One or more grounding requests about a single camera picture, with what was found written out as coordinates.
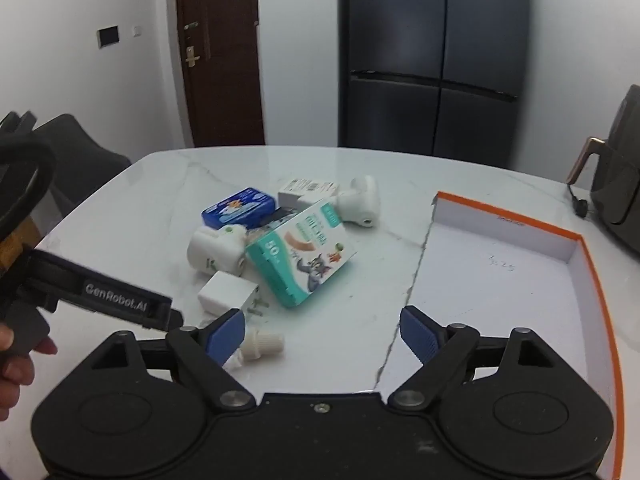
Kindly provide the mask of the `person left hand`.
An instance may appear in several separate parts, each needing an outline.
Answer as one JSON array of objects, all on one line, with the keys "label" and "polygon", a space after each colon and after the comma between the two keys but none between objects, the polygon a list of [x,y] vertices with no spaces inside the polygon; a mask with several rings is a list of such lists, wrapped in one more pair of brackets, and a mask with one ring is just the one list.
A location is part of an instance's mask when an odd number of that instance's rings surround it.
[{"label": "person left hand", "polygon": [[[1,323],[1,352],[6,352],[14,343],[14,331]],[[50,338],[44,338],[35,346],[35,352],[46,356],[55,356],[58,347]],[[2,422],[10,416],[12,408],[20,400],[21,387],[31,385],[35,380],[35,365],[30,356],[7,356],[1,360],[0,382],[0,419]]]}]

